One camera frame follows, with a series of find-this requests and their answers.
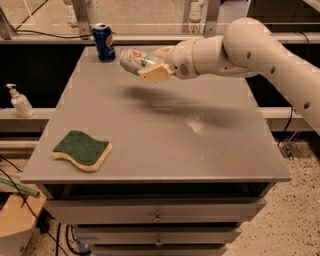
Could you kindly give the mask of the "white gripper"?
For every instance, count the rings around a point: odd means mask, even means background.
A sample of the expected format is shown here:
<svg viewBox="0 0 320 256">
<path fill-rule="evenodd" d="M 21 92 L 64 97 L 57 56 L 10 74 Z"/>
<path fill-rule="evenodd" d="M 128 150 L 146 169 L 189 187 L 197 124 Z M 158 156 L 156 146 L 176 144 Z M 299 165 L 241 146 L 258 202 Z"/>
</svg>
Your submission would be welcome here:
<svg viewBox="0 0 320 256">
<path fill-rule="evenodd" d="M 182 41 L 174 47 L 166 46 L 153 51 L 154 56 L 167 60 L 169 65 L 159 64 L 141 69 L 138 71 L 140 78 L 144 82 L 167 81 L 173 74 L 179 79 L 196 78 L 198 74 L 193 65 L 192 55 L 194 43 L 194 40 Z"/>
</svg>

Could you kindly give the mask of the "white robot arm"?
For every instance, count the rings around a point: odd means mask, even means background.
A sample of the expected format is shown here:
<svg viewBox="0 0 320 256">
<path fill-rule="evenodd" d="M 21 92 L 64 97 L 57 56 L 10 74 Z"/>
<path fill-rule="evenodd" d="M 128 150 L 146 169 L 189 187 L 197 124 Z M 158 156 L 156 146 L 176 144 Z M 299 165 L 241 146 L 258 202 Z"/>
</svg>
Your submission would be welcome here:
<svg viewBox="0 0 320 256">
<path fill-rule="evenodd" d="M 221 36 L 183 41 L 153 53 L 163 62 L 138 71 L 146 82 L 167 81 L 172 75 L 265 77 L 320 134 L 320 69 L 287 50 L 261 22 L 233 21 Z"/>
</svg>

